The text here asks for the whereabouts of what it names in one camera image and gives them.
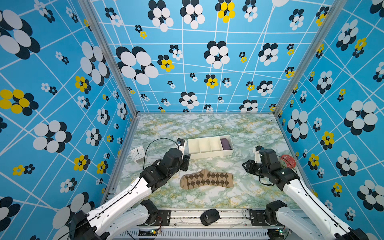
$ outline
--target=clock face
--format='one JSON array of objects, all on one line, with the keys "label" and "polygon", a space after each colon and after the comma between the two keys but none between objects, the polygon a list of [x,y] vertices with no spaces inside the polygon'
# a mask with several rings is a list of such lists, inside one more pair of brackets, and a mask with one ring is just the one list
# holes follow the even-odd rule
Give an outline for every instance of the clock face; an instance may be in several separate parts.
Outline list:
[{"label": "clock face", "polygon": [[131,156],[134,160],[144,157],[144,148],[143,146],[137,147],[131,150]]}]

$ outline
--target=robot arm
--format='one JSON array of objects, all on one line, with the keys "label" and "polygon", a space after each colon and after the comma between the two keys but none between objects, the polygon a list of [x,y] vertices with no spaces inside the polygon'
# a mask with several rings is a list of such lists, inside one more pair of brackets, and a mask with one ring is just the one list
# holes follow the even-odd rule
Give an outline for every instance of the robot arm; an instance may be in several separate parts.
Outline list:
[{"label": "robot arm", "polygon": [[109,240],[133,226],[152,223],[157,208],[150,200],[141,202],[134,210],[126,211],[165,185],[179,170],[188,170],[189,155],[184,155],[185,145],[185,140],[177,139],[177,148],[169,149],[162,160],[146,167],[129,187],[87,214],[83,211],[76,213],[70,226],[70,239]]},{"label": "robot arm", "polygon": [[291,168],[283,169],[274,150],[257,146],[255,161],[248,160],[243,167],[248,173],[269,178],[299,205],[316,227],[296,216],[280,200],[266,206],[266,221],[269,224],[279,222],[306,240],[368,240],[361,229],[353,230],[326,208]]}]

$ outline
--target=vent grille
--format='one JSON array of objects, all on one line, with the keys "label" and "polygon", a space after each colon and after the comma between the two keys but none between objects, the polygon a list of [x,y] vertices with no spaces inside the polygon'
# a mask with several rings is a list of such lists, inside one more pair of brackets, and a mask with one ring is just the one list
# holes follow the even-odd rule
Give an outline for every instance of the vent grille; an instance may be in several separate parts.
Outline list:
[{"label": "vent grille", "polygon": [[[139,229],[133,228],[129,231],[133,238],[139,239]],[[214,239],[269,239],[267,229],[162,229],[157,237],[140,237],[140,239],[198,239],[198,240],[214,240]],[[115,239],[132,239],[127,232],[115,237]]]}]

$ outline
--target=blue patterned wall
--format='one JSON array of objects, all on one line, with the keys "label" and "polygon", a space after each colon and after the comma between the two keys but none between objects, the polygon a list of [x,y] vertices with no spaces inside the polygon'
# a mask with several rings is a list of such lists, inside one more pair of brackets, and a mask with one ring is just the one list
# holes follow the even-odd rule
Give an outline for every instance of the blue patterned wall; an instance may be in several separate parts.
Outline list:
[{"label": "blue patterned wall", "polygon": [[92,1],[136,108],[173,113],[273,111],[332,3]]},{"label": "blue patterned wall", "polygon": [[347,2],[278,115],[310,187],[370,240],[383,239],[382,4]]},{"label": "blue patterned wall", "polygon": [[77,1],[0,10],[0,239],[57,240],[100,204],[131,116]]}]

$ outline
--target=mounting plate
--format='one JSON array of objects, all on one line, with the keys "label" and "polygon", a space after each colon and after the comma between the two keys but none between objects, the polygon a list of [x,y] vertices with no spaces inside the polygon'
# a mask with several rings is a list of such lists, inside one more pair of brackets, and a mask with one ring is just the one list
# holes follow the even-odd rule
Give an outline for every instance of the mounting plate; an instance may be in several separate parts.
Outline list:
[{"label": "mounting plate", "polygon": [[[161,223],[161,226],[169,226],[169,221],[170,221],[170,210],[158,210],[157,216],[156,217],[161,217],[163,222]],[[159,219],[157,218],[152,225],[139,225],[139,226],[160,226]]]},{"label": "mounting plate", "polygon": [[[264,216],[264,210],[250,210],[250,218],[253,219],[251,220],[252,226],[269,226],[268,223],[265,222],[265,216]],[[277,223],[275,227],[284,227],[284,225]]]}]

